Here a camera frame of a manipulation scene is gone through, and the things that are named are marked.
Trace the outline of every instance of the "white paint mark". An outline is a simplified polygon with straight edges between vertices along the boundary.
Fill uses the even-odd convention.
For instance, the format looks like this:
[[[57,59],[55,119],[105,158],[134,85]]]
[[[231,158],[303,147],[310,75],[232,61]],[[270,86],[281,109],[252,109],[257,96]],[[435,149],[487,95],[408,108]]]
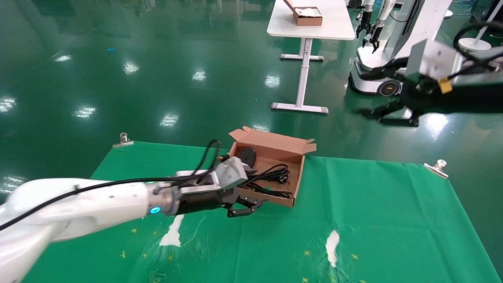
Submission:
[[[336,249],[338,244],[339,244],[339,234],[337,233],[336,230],[333,230],[332,233],[330,233],[330,236],[326,239],[325,244],[326,254],[328,255],[328,261],[330,261],[332,267],[335,267],[337,263]]]
[[[182,224],[182,220],[184,218],[184,214],[177,215],[175,220],[170,225],[170,229],[167,231],[167,234],[161,239],[159,246],[177,246],[180,247],[180,233],[178,233],[178,229],[180,229],[180,225]]]
[[[194,235],[192,236],[192,238],[191,238],[189,241],[187,241],[187,243],[185,243],[185,244],[184,244],[184,246],[185,246],[185,245],[187,245],[188,243],[192,242],[192,240],[196,237],[197,230],[199,229],[199,226],[201,225],[201,223],[202,223],[205,219],[206,219],[206,216],[204,216],[204,218],[203,218],[203,219],[201,219],[201,221],[199,221],[199,224],[197,224],[196,231],[194,232]]]

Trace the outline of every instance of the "metal bracket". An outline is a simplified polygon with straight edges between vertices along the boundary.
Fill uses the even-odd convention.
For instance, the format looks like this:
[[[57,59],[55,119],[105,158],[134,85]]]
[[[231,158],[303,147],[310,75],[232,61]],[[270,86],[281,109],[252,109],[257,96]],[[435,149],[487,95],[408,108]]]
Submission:
[[[125,147],[125,146],[130,146],[134,144],[134,140],[130,140],[127,137],[126,132],[122,132],[119,137],[121,138],[121,141],[118,144],[114,144],[112,147],[113,148],[119,148],[119,147]]]
[[[442,168],[444,168],[445,166],[447,165],[447,162],[443,159],[438,159],[437,160],[437,163],[435,164],[435,166],[431,166],[429,164],[424,164],[424,166],[432,171],[433,173],[439,175],[440,177],[444,178],[444,179],[447,179],[449,177],[449,175],[445,174],[443,171],[442,171]]]

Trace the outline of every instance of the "black cable bundle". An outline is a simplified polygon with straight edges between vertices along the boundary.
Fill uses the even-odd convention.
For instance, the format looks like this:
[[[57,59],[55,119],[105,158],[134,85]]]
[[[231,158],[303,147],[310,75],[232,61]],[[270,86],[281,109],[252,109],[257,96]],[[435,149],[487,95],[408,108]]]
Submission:
[[[251,190],[259,192],[259,193],[283,197],[283,198],[290,198],[290,195],[293,194],[291,192],[268,190],[268,189],[261,187],[260,185],[257,185],[255,183],[256,181],[267,180],[267,181],[278,181],[280,184],[284,184],[288,181],[288,174],[290,174],[290,170],[288,170],[288,166],[286,164],[274,165],[273,167],[262,172],[261,174],[257,174],[257,175],[248,174],[248,181],[239,185],[238,187],[240,187],[240,188],[249,187]]]

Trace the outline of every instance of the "black round object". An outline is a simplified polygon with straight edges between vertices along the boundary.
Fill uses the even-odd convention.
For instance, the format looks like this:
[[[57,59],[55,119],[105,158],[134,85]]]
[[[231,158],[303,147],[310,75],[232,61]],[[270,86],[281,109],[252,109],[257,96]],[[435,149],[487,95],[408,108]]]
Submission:
[[[361,5],[362,5],[362,1],[361,0],[350,0],[349,3],[348,3],[348,7],[352,8],[352,9],[358,8]]]
[[[392,96],[392,95],[397,95],[402,86],[399,81],[395,80],[389,80],[383,82],[378,88],[377,88],[377,94],[382,95],[382,96]]]
[[[257,160],[257,153],[252,148],[244,148],[238,156],[241,162],[253,168],[255,161]]]

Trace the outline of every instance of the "blue indicator light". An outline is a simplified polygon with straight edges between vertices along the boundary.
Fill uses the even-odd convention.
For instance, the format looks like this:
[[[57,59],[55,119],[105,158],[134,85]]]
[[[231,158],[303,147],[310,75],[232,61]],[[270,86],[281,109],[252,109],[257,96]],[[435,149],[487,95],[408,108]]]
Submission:
[[[156,206],[156,207],[152,207],[150,209],[150,214],[156,214],[160,211],[160,207],[159,206]]]

